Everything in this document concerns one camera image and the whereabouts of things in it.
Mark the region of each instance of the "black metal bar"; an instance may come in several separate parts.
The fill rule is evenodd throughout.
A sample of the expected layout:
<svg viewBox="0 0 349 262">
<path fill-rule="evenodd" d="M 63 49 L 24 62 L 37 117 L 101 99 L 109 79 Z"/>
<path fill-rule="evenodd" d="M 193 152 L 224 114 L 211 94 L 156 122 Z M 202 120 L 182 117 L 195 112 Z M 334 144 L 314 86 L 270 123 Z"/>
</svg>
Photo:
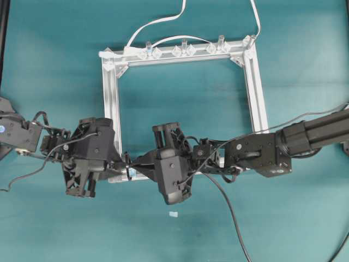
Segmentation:
<svg viewBox="0 0 349 262">
<path fill-rule="evenodd" d="M 6 40 L 6 30 L 7 21 L 9 17 L 10 10 L 10 0 L 1 0 L 0 6 L 0 89 L 2 83 L 2 69 L 4 63 L 4 51 L 5 51 L 5 40 Z"/>
<path fill-rule="evenodd" d="M 314 144 L 319 146 L 340 143 L 349 139 L 349 118 L 325 124 L 307 131 L 309 143 L 313 149 Z"/>
</svg>

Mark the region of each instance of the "white cable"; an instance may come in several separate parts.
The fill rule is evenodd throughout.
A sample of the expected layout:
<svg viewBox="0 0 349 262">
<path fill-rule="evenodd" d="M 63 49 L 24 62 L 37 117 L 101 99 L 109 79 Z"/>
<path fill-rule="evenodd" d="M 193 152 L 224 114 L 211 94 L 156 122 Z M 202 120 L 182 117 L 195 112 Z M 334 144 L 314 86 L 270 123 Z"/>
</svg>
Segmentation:
<svg viewBox="0 0 349 262">
<path fill-rule="evenodd" d="M 183 0 L 183 2 L 182 2 L 182 9 L 181 9 L 181 11 L 180 11 L 180 13 L 179 13 L 178 15 L 169 16 L 169 17 L 163 17 L 163 18 L 160 18 L 160 19 L 156 19 L 156 20 L 154 20 L 154 21 L 152 21 L 152 22 L 149 22 L 149 23 L 147 23 L 146 25 L 144 25 L 144 26 L 138 28 L 138 30 L 132 35 L 132 37 L 130 38 L 130 40 L 127 42 L 126 47 L 130 47 L 130 46 L 131 46 L 133 40 L 136 38 L 136 36 L 139 34 L 139 32 L 142 31 L 143 28 L 145 28 L 145 27 L 147 27 L 147 26 L 149 26 L 149 25 L 153 25 L 153 24 L 155 24 L 155 23 L 161 23 L 161 22 L 172 21 L 172 20 L 175 20 L 175 19 L 179 18 L 179 17 L 183 14 L 183 12 L 184 12 L 184 10 L 185 10 L 185 5 L 186 5 L 186 0 Z"/>
<path fill-rule="evenodd" d="M 258 11 L 257 11 L 255 0 L 250 0 L 250 2 L 251 2 L 251 5 L 252 5 L 252 8 L 253 8 L 253 13 L 255 15 L 256 24 L 257 24 L 257 27 L 258 27 L 258 31 L 257 31 L 256 37 L 255 37 L 257 39 L 257 37 L 261 33 L 261 21 L 260 21 L 259 15 L 258 15 Z"/>
<path fill-rule="evenodd" d="M 167 41 L 172 41 L 172 40 L 176 40 L 176 39 L 184 39 L 184 38 L 188 38 L 188 39 L 195 39 L 195 40 L 200 40 L 200 41 L 203 41 L 203 42 L 206 42 L 206 43 L 211 43 L 210 41 L 207 41 L 203 38 L 200 38 L 200 37 L 193 37 L 192 35 L 175 35 L 175 36 L 172 36 L 172 37 L 166 37 L 162 40 L 159 40 L 157 41 L 155 44 L 152 45 L 152 48 L 164 43 L 164 42 L 167 42 Z"/>
<path fill-rule="evenodd" d="M 258 28 L 257 29 L 257 34 L 255 36 L 252 36 L 251 42 L 249 44 L 249 46 L 251 47 L 253 45 L 253 43 L 256 41 L 257 37 L 261 33 L 261 21 L 260 21 L 259 15 L 258 15 L 258 11 L 257 11 L 257 7 L 256 7 L 255 1 L 254 0 L 250 0 L 250 2 L 251 2 L 251 5 L 252 5 L 253 13 L 255 15 L 255 20 L 256 20 L 256 24 L 257 24 L 257 28 Z M 139 32 L 142 31 L 145 27 L 147 27 L 149 25 L 153 25 L 155 23 L 172 21 L 172 20 L 175 20 L 175 19 L 179 18 L 183 14 L 183 12 L 185 10 L 185 6 L 186 6 L 186 0 L 183 0 L 182 1 L 182 9 L 181 9 L 181 11 L 180 11 L 180 13 L 178 15 L 156 19 L 156 20 L 151 21 L 151 22 L 145 24 L 144 26 L 138 28 L 138 30 L 132 35 L 132 37 L 130 38 L 130 40 L 126 44 L 125 51 L 126 52 L 134 52 L 135 51 L 135 50 L 130 49 L 131 44 L 134 41 L 134 39 L 136 38 L 136 36 L 139 34 Z M 156 42 L 155 44 L 153 44 L 152 47 L 156 47 L 159 44 L 162 44 L 164 42 L 171 41 L 171 40 L 176 40 L 176 39 L 180 39 L 180 38 L 196 39 L 196 40 L 200 40 L 200 41 L 203 41 L 203 42 L 206 42 L 206 43 L 211 43 L 210 41 L 207 41 L 207 40 L 202 39 L 200 37 L 194 37 L 194 36 L 191 36 L 191 35 L 176 35 L 176 36 L 173 36 L 173 37 L 164 38 L 164 39 Z"/>
</svg>

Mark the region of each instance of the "aluminum frame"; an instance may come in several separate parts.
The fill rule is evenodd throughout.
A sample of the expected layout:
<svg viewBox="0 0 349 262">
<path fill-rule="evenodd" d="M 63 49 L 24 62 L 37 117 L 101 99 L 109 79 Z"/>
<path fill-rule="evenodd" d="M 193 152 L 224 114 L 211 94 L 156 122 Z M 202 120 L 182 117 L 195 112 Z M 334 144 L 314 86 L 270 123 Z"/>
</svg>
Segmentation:
<svg viewBox="0 0 349 262">
<path fill-rule="evenodd" d="M 107 48 L 99 52 L 102 61 L 103 93 L 105 117 L 113 120 L 115 130 L 114 145 L 122 155 L 121 117 L 119 110 L 118 79 L 130 68 L 152 64 L 169 64 L 212 59 L 230 59 L 244 70 L 247 97 L 249 101 L 252 130 L 254 132 L 268 129 L 267 113 L 264 103 L 262 82 L 258 66 L 255 38 L 247 35 L 243 40 L 224 41 L 220 36 L 217 43 L 182 46 L 155 47 L 150 43 L 145 49 L 134 52 L 112 51 Z M 136 170 L 130 170 L 133 180 L 148 179 Z M 126 173 L 109 179 L 110 183 L 127 181 Z"/>
</svg>

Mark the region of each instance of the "black plastic part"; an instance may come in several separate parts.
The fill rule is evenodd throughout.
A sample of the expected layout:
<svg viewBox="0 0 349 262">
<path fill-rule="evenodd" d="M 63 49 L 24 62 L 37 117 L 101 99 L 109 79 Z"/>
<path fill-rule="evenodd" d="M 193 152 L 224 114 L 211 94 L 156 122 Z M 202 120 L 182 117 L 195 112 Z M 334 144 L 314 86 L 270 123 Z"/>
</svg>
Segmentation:
<svg viewBox="0 0 349 262">
<path fill-rule="evenodd" d="M 105 171 L 106 163 L 100 160 L 86 159 L 76 159 L 74 162 L 76 165 L 74 177 L 69 176 L 67 172 L 64 173 L 65 184 L 67 185 L 66 194 L 74 197 L 94 198 L 96 182 L 100 173 Z M 79 182 L 79 186 L 73 187 L 76 181 Z"/>
<path fill-rule="evenodd" d="M 311 153 L 349 140 L 349 109 L 315 120 L 292 124 L 278 132 L 278 146 L 290 156 Z"/>
<path fill-rule="evenodd" d="M 234 165 L 255 169 L 265 177 L 292 171 L 291 158 L 276 146 L 275 133 L 249 135 L 228 143 L 225 147 L 224 167 Z"/>
<path fill-rule="evenodd" d="M 219 165 L 219 151 L 213 153 L 215 151 L 215 147 L 212 144 L 210 144 L 208 140 L 202 139 L 201 142 L 204 144 L 194 146 L 192 152 L 192 160 L 197 161 L 198 166 L 202 165 L 206 158 L 210 156 L 210 158 L 200 169 L 201 172 L 208 174 L 221 174 L 233 176 L 237 176 L 239 174 L 239 170 L 237 170 L 235 167 L 225 166 L 224 168 L 221 168 Z"/>
<path fill-rule="evenodd" d="M 35 152 L 39 143 L 42 127 L 31 122 L 25 122 L 20 115 L 14 114 L 10 101 L 0 97 L 0 112 L 10 116 L 0 116 L 0 144 L 2 157 L 9 153 L 8 147 Z"/>
<path fill-rule="evenodd" d="M 78 159 L 104 160 L 107 162 L 121 162 L 121 157 L 114 147 L 115 131 L 112 128 L 113 122 L 108 118 L 87 118 L 80 120 L 79 127 L 88 129 L 84 135 L 98 133 L 99 135 L 90 136 L 82 142 L 72 145 L 71 154 Z"/>
<path fill-rule="evenodd" d="M 47 154 L 57 145 L 63 144 L 65 142 L 69 141 L 69 139 L 66 139 L 62 136 L 50 136 L 46 135 L 43 137 L 43 140 L 41 142 L 40 152 L 47 156 Z M 64 147 L 57 148 L 51 155 L 51 158 L 54 158 L 55 160 L 64 160 L 64 155 L 66 154 L 66 151 Z"/>
<path fill-rule="evenodd" d="M 0 1 L 0 88 L 2 83 L 2 70 L 4 64 L 5 40 L 7 22 L 10 10 L 10 0 Z"/>
<path fill-rule="evenodd" d="M 138 157 L 132 168 L 158 183 L 159 192 L 168 205 L 184 201 L 191 196 L 189 176 L 191 147 L 179 123 L 161 124 L 153 127 L 157 149 Z"/>
</svg>

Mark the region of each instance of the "black cable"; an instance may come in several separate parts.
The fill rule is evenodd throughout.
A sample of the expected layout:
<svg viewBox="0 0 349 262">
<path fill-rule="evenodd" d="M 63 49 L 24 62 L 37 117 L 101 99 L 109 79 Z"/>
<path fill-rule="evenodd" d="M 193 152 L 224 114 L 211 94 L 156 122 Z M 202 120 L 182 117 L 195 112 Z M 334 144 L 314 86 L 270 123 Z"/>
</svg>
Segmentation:
<svg viewBox="0 0 349 262">
<path fill-rule="evenodd" d="M 32 122 L 36 123 L 39 116 L 43 116 L 44 124 L 45 124 L 46 126 L 49 126 L 49 119 L 47 118 L 46 112 L 43 112 L 43 111 L 37 112 L 36 115 L 34 116 Z"/>
<path fill-rule="evenodd" d="M 224 189 L 222 188 L 222 186 L 221 186 L 213 177 L 211 177 L 211 175 L 205 174 L 205 173 L 203 173 L 203 174 L 204 174 L 205 176 L 207 176 L 208 179 L 210 179 L 210 180 L 218 187 L 219 191 L 220 191 L 220 192 L 222 193 L 222 195 L 224 196 L 225 201 L 226 201 L 227 204 L 228 204 L 228 207 L 229 207 L 229 210 L 230 210 L 230 214 L 231 214 L 231 216 L 232 216 L 232 218 L 233 218 L 233 222 L 234 222 L 234 226 L 235 226 L 235 229 L 236 229 L 236 233 L 237 233 L 237 235 L 238 235 L 239 242 L 240 242 L 240 245 L 241 245 L 241 247 L 242 247 L 242 250 L 243 250 L 243 252 L 244 252 L 244 254 L 245 254 L 246 260 L 247 260 L 248 262 L 251 262 L 252 260 L 251 260 L 251 258 L 250 258 L 250 256 L 249 256 L 249 253 L 247 252 L 247 249 L 246 249 L 246 247 L 245 247 L 244 241 L 243 241 L 242 236 L 241 236 L 241 233 L 240 233 L 239 225 L 238 225 L 238 222 L 237 222 L 236 217 L 235 217 L 235 214 L 234 214 L 233 206 L 232 206 L 232 204 L 230 203 L 230 200 L 229 200 L 227 194 L 225 193 L 225 191 L 224 191 Z"/>
<path fill-rule="evenodd" d="M 193 139 L 193 140 L 195 140 L 195 142 L 197 142 L 198 145 L 200 144 L 200 142 L 198 141 L 198 139 L 197 139 L 196 137 L 194 137 L 194 136 L 191 136 L 191 135 L 186 136 L 186 137 L 183 139 L 183 143 L 184 143 L 186 140 L 188 140 L 188 139 Z"/>
<path fill-rule="evenodd" d="M 232 175 L 231 179 L 227 178 L 224 174 L 221 174 L 221 176 L 222 176 L 223 180 L 228 184 L 235 182 L 236 175 Z"/>
<path fill-rule="evenodd" d="M 218 147 L 216 147 L 213 152 L 202 162 L 202 164 L 193 172 L 191 173 L 185 180 L 183 180 L 182 182 L 179 182 L 178 185 L 182 185 L 182 184 L 185 184 L 187 183 L 194 175 L 195 173 L 199 172 L 200 169 L 202 169 L 202 167 L 206 164 L 206 162 L 217 152 L 218 149 L 222 148 L 223 146 L 225 146 L 226 144 L 228 144 L 229 142 L 231 141 L 234 141 L 234 140 L 237 140 L 237 139 L 241 139 L 241 138 L 244 138 L 246 136 L 249 136 L 249 135 L 253 135 L 253 134 L 258 134 L 258 133 L 263 133 L 263 132 L 266 132 L 266 131 L 269 131 L 269 130 L 272 130 L 272 129 L 275 129 L 275 128 L 279 128 L 279 127 L 282 127 L 282 126 L 285 126 L 287 124 L 290 124 L 304 116 L 310 116 L 310 115 L 324 115 L 324 114 L 328 114 L 328 113 L 331 113 L 333 111 L 336 111 L 336 110 L 341 110 L 344 106 L 346 105 L 349 105 L 348 102 L 346 103 L 343 103 L 343 104 L 340 104 L 339 106 L 336 106 L 335 108 L 332 108 L 330 110 L 327 110 L 327 111 L 323 111 L 323 112 L 307 112 L 307 113 L 304 113 L 304 114 L 301 114 L 285 123 L 282 123 L 282 124 L 279 124 L 277 126 L 273 126 L 273 127 L 270 127 L 270 128 L 267 128 L 267 129 L 264 129 L 264 130 L 260 130 L 260 131 L 256 131 L 256 132 L 252 132 L 252 133 L 249 133 L 249 134 L 246 134 L 246 135 L 240 135 L 240 136 L 237 136 L 235 138 L 232 138 L 230 140 L 227 140 L 225 142 L 223 142 L 222 144 L 220 144 Z"/>
<path fill-rule="evenodd" d="M 90 137 L 90 136 L 92 136 L 92 135 L 98 135 L 98 133 L 88 134 L 88 135 L 86 135 L 86 136 L 84 136 L 84 137 L 82 137 L 82 138 L 74 139 L 74 140 L 72 140 L 72 141 L 65 142 L 65 143 L 63 143 L 63 144 L 60 144 L 60 145 L 58 145 L 58 146 L 55 146 L 55 147 L 47 154 L 47 156 L 46 156 L 46 158 L 45 158 L 45 160 L 44 160 L 43 165 L 41 166 L 41 168 L 39 168 L 38 170 L 36 170 L 36 171 L 34 171 L 34 172 L 31 172 L 31 173 L 29 173 L 29 174 L 27 174 L 27 175 L 18 176 L 18 177 L 16 177 L 16 178 L 12 179 L 12 180 L 10 181 L 9 185 L 8 185 L 8 189 L 0 189 L 0 191 L 3 191 L 3 192 L 10 192 L 12 184 L 15 183 L 16 181 L 21 180 L 21 179 L 24 179 L 24 178 L 27 178 L 27 177 L 30 177 L 30 176 L 35 175 L 35 174 L 37 174 L 38 172 L 42 171 L 42 170 L 44 169 L 44 167 L 45 167 L 47 161 L 49 160 L 50 155 L 51 155 L 51 154 L 54 152 L 54 150 L 56 150 L 57 148 L 59 148 L 59 147 L 61 147 L 61 146 L 64 146 L 64 145 L 69 145 L 69 144 L 72 144 L 72 143 L 76 143 L 76 142 L 82 141 L 82 140 L 84 140 L 84 139 L 86 139 L 86 138 L 88 138 L 88 137 Z"/>
<path fill-rule="evenodd" d="M 337 249 L 337 251 L 332 255 L 332 257 L 330 258 L 330 260 L 328 262 L 333 262 L 335 260 L 335 258 L 337 257 L 337 255 L 339 254 L 339 252 L 342 250 L 343 246 L 345 245 L 345 243 L 347 242 L 349 238 L 349 233 L 345 236 L 342 244 L 340 244 L 339 248 Z"/>
</svg>

